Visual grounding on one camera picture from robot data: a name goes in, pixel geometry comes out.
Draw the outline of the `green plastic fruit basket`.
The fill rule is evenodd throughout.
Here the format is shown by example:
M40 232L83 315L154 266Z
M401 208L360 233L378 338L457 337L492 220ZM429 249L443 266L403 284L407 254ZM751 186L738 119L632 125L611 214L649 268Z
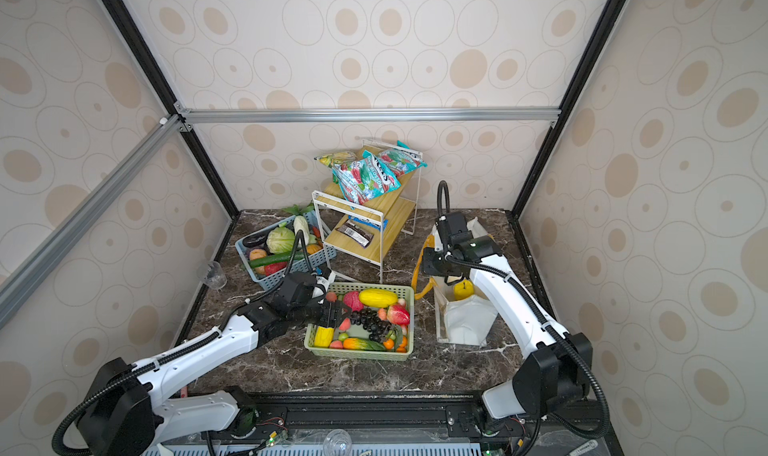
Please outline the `green plastic fruit basket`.
M398 326L391 323L393 331L390 333L390 339L383 343L383 345L387 348L386 352L345 350L342 345L342 342L347 338L361 338L370 340L368 333L361 326L351 324L349 316L353 311L351 311L343 303L343 297L346 293L350 291L358 291L360 293L361 291L368 288L380 288L394 292L399 297L397 304L404 306L410 313L409 326ZM343 308L345 309L344 319L335 329L334 340L331 346L325 349L313 346L313 340L317 326L313 324L308 325L304 337L304 346L306 349L311 351L316 356L331 358L405 361L409 356L411 356L414 350L415 334L415 298L412 288L408 286L342 282L333 283L330 286L330 290L336 294L337 301L343 304ZM388 308L379 309L367 306L365 306L365 308L370 308L377 311L381 319L386 318Z

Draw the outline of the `white grocery tote bag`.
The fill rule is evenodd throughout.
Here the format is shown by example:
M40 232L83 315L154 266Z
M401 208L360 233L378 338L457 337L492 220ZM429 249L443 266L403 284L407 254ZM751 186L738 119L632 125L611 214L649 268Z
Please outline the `white grocery tote bag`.
M475 294L472 297L463 301L454 300L452 286L468 279L449 277L445 282L442 278L430 276L424 288L418 289L423 250L437 247L436 237L437 230L432 229L419 253L411 279L414 298L419 300L429 292L433 293L435 332L438 343L482 347L486 344L486 337L496 320L498 311L475 287Z

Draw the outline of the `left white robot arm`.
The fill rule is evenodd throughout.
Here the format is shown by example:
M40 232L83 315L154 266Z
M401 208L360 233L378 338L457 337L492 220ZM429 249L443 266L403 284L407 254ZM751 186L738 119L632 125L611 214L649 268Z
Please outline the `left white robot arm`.
M100 368L84 400L52 436L57 455L140 455L151 446L205 431L233 429L247 411L238 389L178 397L189 383L329 314L326 294L336 272L290 272L281 283L232 309L209 331L132 364Z

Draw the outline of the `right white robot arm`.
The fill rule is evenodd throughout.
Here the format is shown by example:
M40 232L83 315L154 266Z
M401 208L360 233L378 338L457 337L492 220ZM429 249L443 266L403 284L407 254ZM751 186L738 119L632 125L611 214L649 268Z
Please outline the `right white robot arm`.
M591 370L593 348L582 334L571 334L522 285L489 236L474 236L465 215L450 208L448 185L437 190L434 246L422 252L420 272L456 288L470 282L488 298L512 332L524 358L513 378L483 395L485 414L493 423L525 415L546 416L571 433L599 439L610 429L605 393ZM596 426L582 428L558 414L567 405L593 394L600 410Z

